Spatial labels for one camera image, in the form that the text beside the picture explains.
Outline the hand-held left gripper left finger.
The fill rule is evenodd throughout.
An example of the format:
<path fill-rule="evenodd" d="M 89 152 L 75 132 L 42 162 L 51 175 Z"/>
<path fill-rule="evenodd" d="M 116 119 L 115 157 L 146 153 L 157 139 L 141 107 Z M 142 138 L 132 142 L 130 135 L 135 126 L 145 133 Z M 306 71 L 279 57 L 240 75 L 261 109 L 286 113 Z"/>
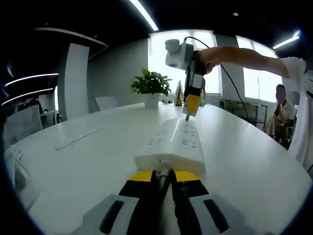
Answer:
<path fill-rule="evenodd" d="M 143 235 L 156 215 L 156 171 L 138 172 L 83 216 L 72 235 Z"/>

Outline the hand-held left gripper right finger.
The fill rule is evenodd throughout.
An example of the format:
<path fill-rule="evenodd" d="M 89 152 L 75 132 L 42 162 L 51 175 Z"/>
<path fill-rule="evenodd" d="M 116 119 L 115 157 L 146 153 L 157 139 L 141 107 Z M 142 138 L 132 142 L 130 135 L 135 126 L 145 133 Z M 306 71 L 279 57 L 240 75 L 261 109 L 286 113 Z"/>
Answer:
<path fill-rule="evenodd" d="M 246 235 L 243 214 L 218 195 L 210 194 L 193 173 L 171 171 L 175 216 L 182 235 Z"/>

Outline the person's right hand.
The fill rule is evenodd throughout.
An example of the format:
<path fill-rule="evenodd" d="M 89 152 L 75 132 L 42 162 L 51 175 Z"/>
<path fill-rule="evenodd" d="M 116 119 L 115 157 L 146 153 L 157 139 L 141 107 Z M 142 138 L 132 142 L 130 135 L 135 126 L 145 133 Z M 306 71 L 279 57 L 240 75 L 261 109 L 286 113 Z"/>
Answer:
<path fill-rule="evenodd" d="M 221 50 L 219 47 L 207 48 L 204 50 L 196 51 L 197 60 L 205 66 L 204 74 L 211 73 L 215 66 L 220 65 L 220 52 Z"/>

